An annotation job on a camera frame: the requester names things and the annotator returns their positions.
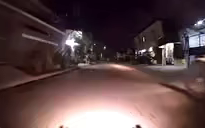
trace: building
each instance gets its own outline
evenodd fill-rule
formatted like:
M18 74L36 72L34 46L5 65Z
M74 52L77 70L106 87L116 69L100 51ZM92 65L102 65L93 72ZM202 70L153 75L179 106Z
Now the building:
M53 13L37 1L0 0L0 62L28 71L52 70L63 32L48 24L51 19Z
M188 64L191 64L197 57L205 57L205 27L186 28L182 36L184 49L188 51Z
M183 58L178 30L170 22L155 21L134 38L136 53L150 52L157 64L177 64Z

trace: light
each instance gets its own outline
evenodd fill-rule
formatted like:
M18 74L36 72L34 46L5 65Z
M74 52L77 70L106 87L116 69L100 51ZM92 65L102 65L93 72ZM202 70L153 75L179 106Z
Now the light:
M200 26L200 25L203 25L203 23L204 23L204 21L203 21L203 20L199 20L199 21L195 24L195 26Z
M150 48L149 48L149 52L152 52L152 51L153 51L153 47L150 47Z
M145 42L146 41L146 38L143 36L142 37L142 42Z
M75 50L74 47L79 45L78 43L75 43L74 39L66 40L65 44L70 46L73 51Z
M118 64L112 64L111 67L116 68L118 70L122 70L122 71L133 71L133 70L135 70L134 68L123 66L123 65L118 65Z
M203 20L200 20L197 22L198 25L202 25L203 24Z
M137 123L122 113L99 110L78 114L64 124L68 128L132 128Z
M144 52L146 52L146 49L142 49L142 50L140 50L139 52L140 52L140 53L144 53Z

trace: street lamp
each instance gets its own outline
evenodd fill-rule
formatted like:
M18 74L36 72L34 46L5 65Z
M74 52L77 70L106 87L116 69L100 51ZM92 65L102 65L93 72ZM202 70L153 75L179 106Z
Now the street lamp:
M71 47L72 51L74 51L74 47L78 46L78 43L75 43L75 41L73 39L71 40L66 40L65 44L67 44L68 46Z
M195 24L195 26L200 26L200 25L203 25L204 24L204 20L199 20L196 24Z

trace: road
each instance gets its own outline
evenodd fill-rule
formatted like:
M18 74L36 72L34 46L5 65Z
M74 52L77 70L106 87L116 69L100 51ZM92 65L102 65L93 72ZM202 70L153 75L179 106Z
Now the road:
M139 70L100 64L0 91L0 126L189 128L194 104Z

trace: night sky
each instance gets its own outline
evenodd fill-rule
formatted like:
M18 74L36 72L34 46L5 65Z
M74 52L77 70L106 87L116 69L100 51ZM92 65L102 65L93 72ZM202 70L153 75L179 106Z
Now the night sky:
M205 0L42 1L64 19L67 28L92 32L95 40L114 50L133 47L134 36L157 19L182 28L205 17ZM73 5L78 5L80 15L70 18Z

